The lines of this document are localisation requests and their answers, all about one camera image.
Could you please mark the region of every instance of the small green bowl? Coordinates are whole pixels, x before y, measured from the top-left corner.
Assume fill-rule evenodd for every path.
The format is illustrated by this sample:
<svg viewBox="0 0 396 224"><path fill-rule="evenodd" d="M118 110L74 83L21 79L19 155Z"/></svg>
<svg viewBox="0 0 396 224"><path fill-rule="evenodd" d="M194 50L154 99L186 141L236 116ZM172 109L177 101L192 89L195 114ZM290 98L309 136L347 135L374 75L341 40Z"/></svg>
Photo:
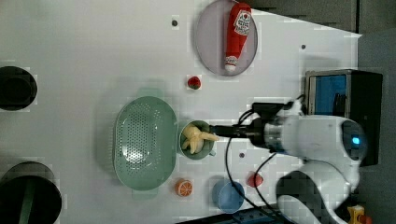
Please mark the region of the small green bowl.
<svg viewBox="0 0 396 224"><path fill-rule="evenodd" d="M186 141L186 136L184 136L183 130L190 123L195 125L202 132L211 133L209 124L204 122L203 120L183 120L183 121L181 121L178 126L179 132L178 132L177 153L181 154L191 160L195 160L195 161L201 160L201 159L205 158L207 155L215 156L216 152L213 150L213 146L215 145L215 142L209 141L209 140L204 140L204 146L203 146L202 150L198 153L191 154L190 147L187 147L186 149L181 148L183 146L184 141Z"/></svg>

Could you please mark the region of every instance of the red ketchup bottle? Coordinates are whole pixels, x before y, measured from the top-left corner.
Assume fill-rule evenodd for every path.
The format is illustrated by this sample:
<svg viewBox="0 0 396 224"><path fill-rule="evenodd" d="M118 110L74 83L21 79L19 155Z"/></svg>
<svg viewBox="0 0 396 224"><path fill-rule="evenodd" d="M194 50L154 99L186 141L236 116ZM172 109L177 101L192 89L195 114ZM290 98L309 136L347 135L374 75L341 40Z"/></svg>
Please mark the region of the red ketchup bottle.
<svg viewBox="0 0 396 224"><path fill-rule="evenodd" d="M225 69L235 70L242 48L248 38L251 20L251 8L245 3L236 3L230 12L227 29L227 51L225 54Z"/></svg>

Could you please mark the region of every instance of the orange object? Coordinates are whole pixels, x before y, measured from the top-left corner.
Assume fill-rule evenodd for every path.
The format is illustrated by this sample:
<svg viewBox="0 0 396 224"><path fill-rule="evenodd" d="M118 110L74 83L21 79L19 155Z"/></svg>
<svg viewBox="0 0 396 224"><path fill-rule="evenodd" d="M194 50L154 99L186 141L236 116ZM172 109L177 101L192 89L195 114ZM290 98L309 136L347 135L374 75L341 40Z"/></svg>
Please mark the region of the orange object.
<svg viewBox="0 0 396 224"><path fill-rule="evenodd" d="M373 223L372 219L370 217L365 216L365 215L358 216L358 221L361 224L372 224Z"/></svg>
<svg viewBox="0 0 396 224"><path fill-rule="evenodd" d="M175 192L181 197L189 196L192 193L192 183L186 179L178 180L175 184Z"/></svg>
<svg viewBox="0 0 396 224"><path fill-rule="evenodd" d="M364 207L356 205L348 207L347 210L350 214L350 220L348 224L372 224L373 221L370 217L364 215Z"/></svg>

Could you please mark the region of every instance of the green basket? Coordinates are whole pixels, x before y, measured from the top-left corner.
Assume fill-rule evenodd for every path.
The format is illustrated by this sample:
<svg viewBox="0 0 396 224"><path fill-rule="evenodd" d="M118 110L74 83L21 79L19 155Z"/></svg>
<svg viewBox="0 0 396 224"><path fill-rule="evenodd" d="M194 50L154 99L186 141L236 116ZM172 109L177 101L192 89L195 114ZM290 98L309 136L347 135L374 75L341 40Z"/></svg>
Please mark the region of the green basket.
<svg viewBox="0 0 396 224"><path fill-rule="evenodd" d="M158 188L176 164L177 117L163 100L145 96L125 106L115 126L114 168L134 190Z"/></svg>

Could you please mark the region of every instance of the white table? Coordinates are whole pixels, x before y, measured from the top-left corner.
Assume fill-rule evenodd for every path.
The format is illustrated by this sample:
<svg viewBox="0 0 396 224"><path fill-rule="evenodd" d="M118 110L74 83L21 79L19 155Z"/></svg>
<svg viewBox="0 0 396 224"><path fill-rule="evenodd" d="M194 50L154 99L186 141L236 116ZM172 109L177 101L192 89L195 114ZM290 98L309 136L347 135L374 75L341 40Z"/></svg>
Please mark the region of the white table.
<svg viewBox="0 0 396 224"><path fill-rule="evenodd" d="M29 67L38 84L34 105L0 113L0 175L21 161L47 164L63 195L62 224L174 223L220 214L210 193L226 176L226 139L215 144L216 157L196 162L177 155L158 196L136 201L110 159L120 109L139 88L156 86L179 119L232 124L254 101L298 96L306 70L356 68L359 36L253 10L259 29L253 65L240 76L219 77L200 64L191 42L193 25L210 2L0 1L0 65ZM171 26L175 15L179 29ZM202 75L203 88L186 90L186 75ZM231 157L233 177L246 186L248 172L268 152L240 140ZM260 189L270 203L276 181L299 166L298 159L277 156L263 168ZM172 191L180 177L193 181L188 198ZM262 204L254 189L246 190Z"/></svg>

